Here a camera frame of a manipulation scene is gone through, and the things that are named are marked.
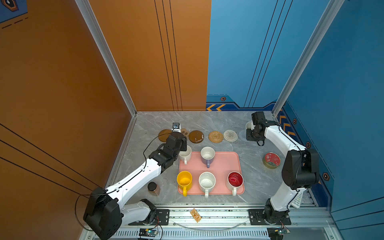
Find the light blue mug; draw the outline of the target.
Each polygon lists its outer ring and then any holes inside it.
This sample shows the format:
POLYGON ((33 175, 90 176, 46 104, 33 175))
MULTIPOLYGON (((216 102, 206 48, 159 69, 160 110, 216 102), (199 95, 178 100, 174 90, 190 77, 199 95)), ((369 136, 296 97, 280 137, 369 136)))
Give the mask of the light blue mug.
POLYGON ((253 127, 253 122, 246 123, 246 129, 252 129, 252 127, 253 127))

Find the light blue woven coaster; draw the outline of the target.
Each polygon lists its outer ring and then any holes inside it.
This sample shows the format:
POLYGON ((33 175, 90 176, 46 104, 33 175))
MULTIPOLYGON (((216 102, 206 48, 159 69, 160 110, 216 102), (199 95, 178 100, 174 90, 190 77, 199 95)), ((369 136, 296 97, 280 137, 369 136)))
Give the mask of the light blue woven coaster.
POLYGON ((241 130, 239 132, 239 138, 241 141, 246 142, 247 141, 247 135, 246 135, 246 130, 241 130))

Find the light round wooden coaster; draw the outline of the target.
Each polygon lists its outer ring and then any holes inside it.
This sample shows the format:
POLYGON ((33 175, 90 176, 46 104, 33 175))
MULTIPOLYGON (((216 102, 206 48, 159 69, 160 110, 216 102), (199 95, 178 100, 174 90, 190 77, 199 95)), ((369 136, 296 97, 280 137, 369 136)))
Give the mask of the light round wooden coaster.
POLYGON ((161 142, 165 143, 165 142, 167 141, 167 139, 168 139, 168 137, 170 136, 171 133, 172 133, 172 131, 169 130, 169 129, 161 130, 161 131, 159 132, 159 134, 158 134, 158 139, 159 139, 161 142))

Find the cream white mug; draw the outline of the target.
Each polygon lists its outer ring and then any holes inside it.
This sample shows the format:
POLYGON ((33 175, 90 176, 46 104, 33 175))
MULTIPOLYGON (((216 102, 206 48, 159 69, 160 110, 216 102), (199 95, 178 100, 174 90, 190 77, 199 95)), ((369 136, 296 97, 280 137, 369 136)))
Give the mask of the cream white mug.
POLYGON ((188 161, 191 159, 191 157, 192 157, 192 148, 190 146, 187 146, 186 151, 179 152, 179 159, 185 165, 188 164, 188 161))

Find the multicolour woven round coaster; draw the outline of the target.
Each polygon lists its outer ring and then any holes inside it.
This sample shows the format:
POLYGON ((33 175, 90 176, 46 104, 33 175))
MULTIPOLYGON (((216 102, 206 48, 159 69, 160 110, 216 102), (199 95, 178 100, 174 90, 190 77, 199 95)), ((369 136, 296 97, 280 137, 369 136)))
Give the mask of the multicolour woven round coaster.
POLYGON ((238 134, 233 130, 226 130, 223 133, 224 139, 228 142, 235 142, 238 140, 238 134))

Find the cork paw print coaster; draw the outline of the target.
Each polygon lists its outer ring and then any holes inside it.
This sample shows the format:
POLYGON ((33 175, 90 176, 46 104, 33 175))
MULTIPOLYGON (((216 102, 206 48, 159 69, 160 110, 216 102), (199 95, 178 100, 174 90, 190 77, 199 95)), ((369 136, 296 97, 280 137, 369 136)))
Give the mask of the cork paw print coaster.
POLYGON ((185 128, 182 128, 182 129, 181 129, 181 133, 182 133, 183 135, 185 135, 186 137, 188 137, 189 134, 190 134, 190 132, 189 132, 187 129, 185 129, 185 128))

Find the dark brown round coaster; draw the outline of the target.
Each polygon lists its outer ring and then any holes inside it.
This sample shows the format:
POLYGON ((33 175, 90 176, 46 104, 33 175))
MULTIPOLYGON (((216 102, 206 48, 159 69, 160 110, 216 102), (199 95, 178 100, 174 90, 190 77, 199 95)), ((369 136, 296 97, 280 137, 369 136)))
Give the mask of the dark brown round coaster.
POLYGON ((204 140, 204 137, 203 132, 198 130, 194 130, 189 133, 189 140, 195 144, 201 143, 204 140))

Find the woven rattan round coaster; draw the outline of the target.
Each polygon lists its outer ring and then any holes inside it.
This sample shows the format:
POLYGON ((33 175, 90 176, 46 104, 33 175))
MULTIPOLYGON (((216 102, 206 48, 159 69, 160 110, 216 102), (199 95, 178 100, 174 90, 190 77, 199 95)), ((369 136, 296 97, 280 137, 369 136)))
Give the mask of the woven rattan round coaster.
POLYGON ((223 141, 224 135, 219 131, 212 131, 209 133, 208 138, 212 143, 217 144, 223 141))

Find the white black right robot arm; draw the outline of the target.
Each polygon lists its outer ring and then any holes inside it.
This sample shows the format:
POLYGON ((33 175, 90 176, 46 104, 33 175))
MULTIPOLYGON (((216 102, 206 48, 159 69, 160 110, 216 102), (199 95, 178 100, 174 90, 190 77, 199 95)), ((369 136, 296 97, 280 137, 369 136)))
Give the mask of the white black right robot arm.
POLYGON ((264 112, 252 114, 252 126, 246 130, 246 138, 261 147, 265 140, 269 140, 286 157, 282 168, 283 183, 267 200, 263 212, 268 224, 279 224, 289 216, 289 207, 295 199, 319 182, 319 154, 292 139, 278 122, 267 120, 264 112))

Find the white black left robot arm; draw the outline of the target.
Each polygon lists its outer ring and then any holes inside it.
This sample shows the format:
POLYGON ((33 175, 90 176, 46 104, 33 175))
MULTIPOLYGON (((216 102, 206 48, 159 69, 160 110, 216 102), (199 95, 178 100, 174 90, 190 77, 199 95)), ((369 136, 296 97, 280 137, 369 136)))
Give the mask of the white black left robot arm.
POLYGON ((166 143, 152 152, 135 171, 106 189, 96 188, 90 194, 83 216, 85 223, 101 239, 110 239, 122 225, 134 222, 152 223, 156 207, 147 199, 128 205, 128 200, 151 180, 171 167, 181 151, 187 149, 187 138, 173 131, 166 143))

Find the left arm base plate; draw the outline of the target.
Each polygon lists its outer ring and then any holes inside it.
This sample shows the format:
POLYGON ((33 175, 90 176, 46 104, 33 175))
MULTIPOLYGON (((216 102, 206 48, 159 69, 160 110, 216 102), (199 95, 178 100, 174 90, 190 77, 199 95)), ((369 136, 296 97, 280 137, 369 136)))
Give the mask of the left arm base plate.
POLYGON ((169 220, 170 220, 170 210, 169 209, 157 209, 156 215, 151 222, 136 221, 136 222, 129 224, 129 226, 154 226, 158 222, 160 223, 161 226, 167 226, 169 224, 169 220))

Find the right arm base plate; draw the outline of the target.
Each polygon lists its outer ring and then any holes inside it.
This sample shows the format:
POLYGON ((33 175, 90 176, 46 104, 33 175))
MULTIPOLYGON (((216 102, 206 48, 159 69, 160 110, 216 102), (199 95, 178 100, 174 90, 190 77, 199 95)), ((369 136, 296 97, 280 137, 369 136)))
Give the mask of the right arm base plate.
POLYGON ((281 224, 289 226, 292 224, 288 211, 277 212, 274 210, 249 209, 248 214, 251 225, 253 226, 281 224))

